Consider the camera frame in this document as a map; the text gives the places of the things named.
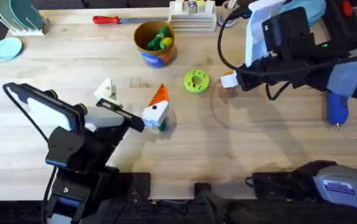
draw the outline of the green toy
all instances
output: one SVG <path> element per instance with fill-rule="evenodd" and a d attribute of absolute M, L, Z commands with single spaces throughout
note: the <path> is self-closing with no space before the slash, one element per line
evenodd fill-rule
<path fill-rule="evenodd" d="M 170 32 L 168 30 L 168 27 L 161 28 L 159 30 L 158 34 L 156 35 L 156 37 L 151 42 L 149 42 L 148 49 L 149 50 L 160 50 L 161 49 L 161 47 L 160 47 L 161 41 L 165 37 L 167 37 L 169 34 L 170 34 Z"/>
<path fill-rule="evenodd" d="M 191 70 L 184 77 L 184 86 L 187 91 L 198 94 L 204 92 L 209 87 L 210 78 L 209 76 L 202 70 Z"/>

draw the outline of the gray fabric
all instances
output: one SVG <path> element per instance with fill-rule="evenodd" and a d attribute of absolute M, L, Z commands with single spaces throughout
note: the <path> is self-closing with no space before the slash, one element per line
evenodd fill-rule
<path fill-rule="evenodd" d="M 357 56 L 357 49 L 351 56 Z M 357 62 L 336 65 L 329 77 L 327 88 L 342 96 L 353 96 L 357 89 Z"/>

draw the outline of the paper cup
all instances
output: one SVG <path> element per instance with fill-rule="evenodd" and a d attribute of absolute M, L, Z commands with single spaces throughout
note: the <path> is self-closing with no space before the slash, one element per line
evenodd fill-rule
<path fill-rule="evenodd" d="M 168 27 L 173 42 L 162 50 L 145 50 L 148 43 L 156 37 L 161 28 Z M 149 21 L 141 24 L 134 32 L 136 48 L 140 51 L 144 62 L 153 67 L 161 68 L 170 63 L 174 57 L 175 34 L 171 25 L 164 21 Z"/>

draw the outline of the blue plug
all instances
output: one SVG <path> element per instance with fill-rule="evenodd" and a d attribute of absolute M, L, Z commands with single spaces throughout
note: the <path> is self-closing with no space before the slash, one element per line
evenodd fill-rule
<path fill-rule="evenodd" d="M 342 126 L 348 117 L 348 97 L 337 93 L 328 92 L 326 95 L 326 118 L 331 125 L 338 129 Z"/>

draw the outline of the blue lid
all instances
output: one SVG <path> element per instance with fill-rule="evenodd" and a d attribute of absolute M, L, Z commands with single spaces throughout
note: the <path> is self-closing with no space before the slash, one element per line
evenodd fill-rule
<path fill-rule="evenodd" d="M 22 50 L 23 43 L 16 37 L 0 40 L 0 62 L 15 58 Z"/>

